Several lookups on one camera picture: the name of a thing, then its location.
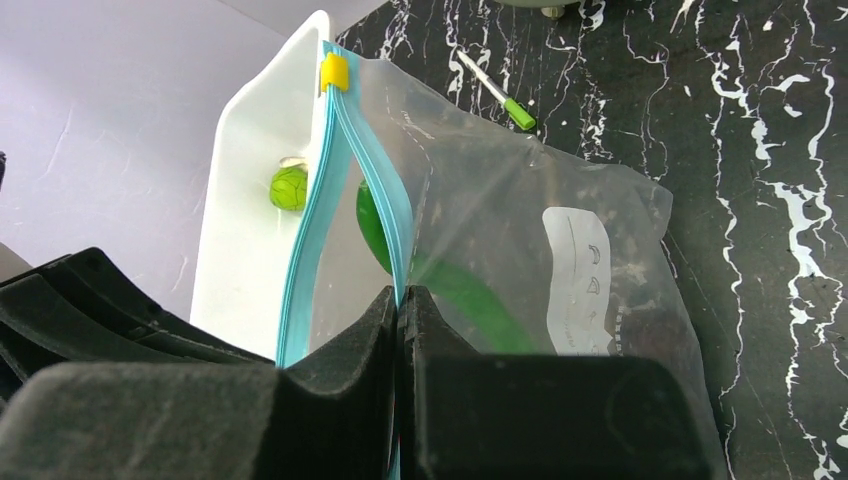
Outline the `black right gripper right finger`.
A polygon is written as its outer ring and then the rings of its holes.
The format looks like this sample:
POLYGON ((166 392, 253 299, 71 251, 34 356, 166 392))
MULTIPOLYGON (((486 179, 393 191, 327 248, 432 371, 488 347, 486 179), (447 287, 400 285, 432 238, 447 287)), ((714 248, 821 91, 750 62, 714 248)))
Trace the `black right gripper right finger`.
POLYGON ((637 357, 475 351, 429 291, 398 318, 403 479, 709 479, 683 391, 637 357))

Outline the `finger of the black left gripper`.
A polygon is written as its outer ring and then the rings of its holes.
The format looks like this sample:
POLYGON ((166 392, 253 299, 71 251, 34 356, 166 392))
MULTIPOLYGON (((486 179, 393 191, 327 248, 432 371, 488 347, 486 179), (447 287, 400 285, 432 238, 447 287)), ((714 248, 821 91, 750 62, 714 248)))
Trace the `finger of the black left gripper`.
POLYGON ((1 395, 63 362, 266 363, 163 309, 99 248, 33 267, 1 249, 1 395))

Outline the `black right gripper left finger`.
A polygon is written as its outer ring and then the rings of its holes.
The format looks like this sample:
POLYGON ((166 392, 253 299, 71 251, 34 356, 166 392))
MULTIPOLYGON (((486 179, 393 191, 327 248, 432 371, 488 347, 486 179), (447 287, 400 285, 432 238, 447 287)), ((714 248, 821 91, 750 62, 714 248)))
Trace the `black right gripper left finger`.
POLYGON ((394 291, 288 368, 62 363, 1 418, 5 479, 383 479, 394 291))

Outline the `green toy chili pepper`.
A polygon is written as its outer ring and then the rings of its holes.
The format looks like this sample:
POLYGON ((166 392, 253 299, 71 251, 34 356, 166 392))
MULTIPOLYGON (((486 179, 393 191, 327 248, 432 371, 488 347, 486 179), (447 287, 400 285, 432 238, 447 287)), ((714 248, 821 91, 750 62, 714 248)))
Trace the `green toy chili pepper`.
MULTIPOLYGON (((356 218, 359 230, 371 253, 387 272, 392 272, 388 243, 377 206, 366 181, 356 193, 356 218)), ((415 255, 408 275, 415 285, 425 286, 435 299, 458 310, 467 327, 460 333, 479 333, 498 353, 531 354, 539 348, 527 330, 484 282, 467 270, 447 261, 415 255)))

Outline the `clear zip top bag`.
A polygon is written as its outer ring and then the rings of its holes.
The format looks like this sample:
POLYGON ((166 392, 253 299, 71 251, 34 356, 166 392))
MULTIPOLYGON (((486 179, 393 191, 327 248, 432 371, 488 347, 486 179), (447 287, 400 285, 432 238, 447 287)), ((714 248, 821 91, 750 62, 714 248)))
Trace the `clear zip top bag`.
MULTIPOLYGON (((459 266, 496 293, 539 351, 616 356, 618 299, 655 300, 689 324, 675 377, 694 415, 713 477, 727 475, 699 341, 662 248, 670 191, 620 164, 592 163, 463 111, 386 60, 327 42, 319 71, 323 141, 309 166, 283 290, 276 363, 305 358, 316 331, 371 289, 409 280, 415 255, 459 266), (359 230, 366 181, 392 272, 359 230)), ((455 307, 447 323, 481 353, 498 353, 455 307)))

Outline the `dark red toy plum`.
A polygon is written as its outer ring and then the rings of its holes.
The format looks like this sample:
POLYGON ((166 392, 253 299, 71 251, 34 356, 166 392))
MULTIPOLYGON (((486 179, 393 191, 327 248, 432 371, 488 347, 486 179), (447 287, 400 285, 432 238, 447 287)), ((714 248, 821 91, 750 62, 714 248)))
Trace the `dark red toy plum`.
POLYGON ((680 363, 689 353, 689 324, 682 314, 655 300, 630 303, 618 299, 616 350, 620 355, 680 363))

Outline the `green toy apple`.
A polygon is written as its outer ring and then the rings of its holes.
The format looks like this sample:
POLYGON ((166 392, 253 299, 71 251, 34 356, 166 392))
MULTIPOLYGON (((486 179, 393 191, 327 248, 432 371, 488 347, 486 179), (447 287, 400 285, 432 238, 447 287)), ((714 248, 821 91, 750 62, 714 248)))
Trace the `green toy apple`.
POLYGON ((306 206, 308 174, 300 166, 280 168, 271 179, 269 199, 284 211, 300 212, 306 206))

